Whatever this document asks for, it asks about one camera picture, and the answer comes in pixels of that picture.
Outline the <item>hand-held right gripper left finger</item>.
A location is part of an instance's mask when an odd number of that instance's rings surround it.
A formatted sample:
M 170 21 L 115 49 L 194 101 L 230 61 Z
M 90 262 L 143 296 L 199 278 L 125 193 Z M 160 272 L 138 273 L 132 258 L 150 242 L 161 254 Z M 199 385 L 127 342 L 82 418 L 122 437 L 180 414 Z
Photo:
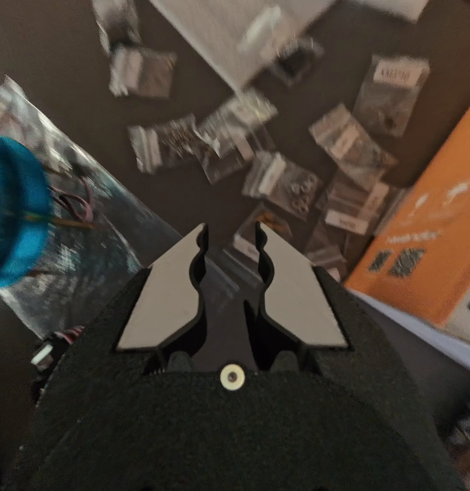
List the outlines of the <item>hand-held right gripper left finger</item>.
M 203 346 L 207 249 L 208 227 L 200 224 L 153 262 L 117 351 L 198 351 Z

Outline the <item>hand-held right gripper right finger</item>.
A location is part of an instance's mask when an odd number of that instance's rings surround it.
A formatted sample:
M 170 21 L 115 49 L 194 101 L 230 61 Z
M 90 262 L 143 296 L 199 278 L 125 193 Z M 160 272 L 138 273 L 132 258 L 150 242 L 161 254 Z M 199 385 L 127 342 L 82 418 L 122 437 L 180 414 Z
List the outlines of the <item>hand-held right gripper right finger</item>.
M 263 222 L 256 223 L 255 234 L 264 321 L 296 345 L 348 348 L 312 263 Z

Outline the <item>orange cardboard box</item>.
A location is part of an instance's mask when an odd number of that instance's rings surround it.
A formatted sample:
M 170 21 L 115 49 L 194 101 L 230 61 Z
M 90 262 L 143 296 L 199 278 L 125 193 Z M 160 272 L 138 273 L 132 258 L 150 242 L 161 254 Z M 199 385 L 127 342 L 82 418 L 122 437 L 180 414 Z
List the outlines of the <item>orange cardboard box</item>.
M 470 367 L 470 107 L 345 285 Z

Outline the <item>blue toy robot arm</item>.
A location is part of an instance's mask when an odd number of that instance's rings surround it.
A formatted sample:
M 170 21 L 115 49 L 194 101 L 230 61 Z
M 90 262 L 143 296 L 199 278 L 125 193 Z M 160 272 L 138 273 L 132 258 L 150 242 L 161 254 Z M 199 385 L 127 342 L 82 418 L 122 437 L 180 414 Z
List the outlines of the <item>blue toy robot arm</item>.
M 0 136 L 0 288 L 36 266 L 48 242 L 51 214 L 41 162 L 19 142 Z

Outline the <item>dark grey desk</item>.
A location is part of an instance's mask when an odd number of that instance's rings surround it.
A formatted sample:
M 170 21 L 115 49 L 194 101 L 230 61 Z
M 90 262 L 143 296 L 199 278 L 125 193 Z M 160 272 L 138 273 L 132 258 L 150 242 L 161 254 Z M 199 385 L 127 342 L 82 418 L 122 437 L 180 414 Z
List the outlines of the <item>dark grey desk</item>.
M 89 152 L 153 212 L 180 234 L 200 222 L 209 225 L 209 252 L 228 241 L 255 207 L 240 194 L 238 173 L 210 185 L 196 166 L 164 175 L 141 176 L 126 126 L 149 125 L 195 113 L 210 114 L 232 92 L 148 1 L 137 1 L 142 40 L 178 55 L 170 101 L 116 99 L 108 89 L 108 63 L 98 40 L 90 1 L 0 1 L 0 83 L 6 74 L 75 143 Z M 396 186 L 413 184 L 470 106 L 470 4 L 429 1 L 416 24 L 359 4 L 335 4 L 316 22 L 314 35 L 326 55 L 297 85 L 287 89 L 268 73 L 254 85 L 278 107 L 268 125 L 277 150 L 328 181 L 336 170 L 308 127 L 344 102 L 350 109 L 374 53 L 427 58 L 431 73 L 403 138 L 377 138 L 400 160 L 387 175 Z M 251 363 L 235 321 L 228 319 L 200 353 L 200 367 L 212 370 L 223 354 Z M 415 335 L 366 308 L 384 327 L 424 395 L 429 411 L 446 427 L 470 398 L 470 371 Z M 0 466 L 12 467 L 33 412 L 30 356 L 35 336 L 0 298 Z

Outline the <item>large clear plastic bag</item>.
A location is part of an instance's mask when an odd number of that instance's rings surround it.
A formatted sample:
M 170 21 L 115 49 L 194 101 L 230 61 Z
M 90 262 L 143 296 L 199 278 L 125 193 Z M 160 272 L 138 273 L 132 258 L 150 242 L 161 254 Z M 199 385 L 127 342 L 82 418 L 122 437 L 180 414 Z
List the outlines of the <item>large clear plastic bag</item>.
M 0 136 L 22 143 L 52 172 L 58 191 L 86 198 L 93 229 L 52 225 L 34 270 L 0 298 L 39 338 L 84 326 L 134 275 L 181 235 L 35 107 L 10 77 L 0 84 Z

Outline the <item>small black servo motor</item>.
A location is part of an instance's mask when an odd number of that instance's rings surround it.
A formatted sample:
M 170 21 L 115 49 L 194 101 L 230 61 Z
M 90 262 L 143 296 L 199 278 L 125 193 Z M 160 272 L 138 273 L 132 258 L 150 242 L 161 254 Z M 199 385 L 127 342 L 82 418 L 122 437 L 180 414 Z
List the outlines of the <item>small black servo motor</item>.
M 83 334 L 84 329 L 84 326 L 75 326 L 63 331 L 54 331 L 42 341 L 42 344 L 33 353 L 30 363 L 36 371 L 36 377 L 31 387 L 31 398 L 36 405 L 60 359 Z

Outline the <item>white foam sheet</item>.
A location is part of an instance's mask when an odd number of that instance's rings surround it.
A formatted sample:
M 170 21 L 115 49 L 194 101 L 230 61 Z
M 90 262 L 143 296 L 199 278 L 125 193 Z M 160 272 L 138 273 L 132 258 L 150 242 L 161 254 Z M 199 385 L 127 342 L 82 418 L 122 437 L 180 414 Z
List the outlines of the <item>white foam sheet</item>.
M 240 91 L 336 1 L 150 1 Z

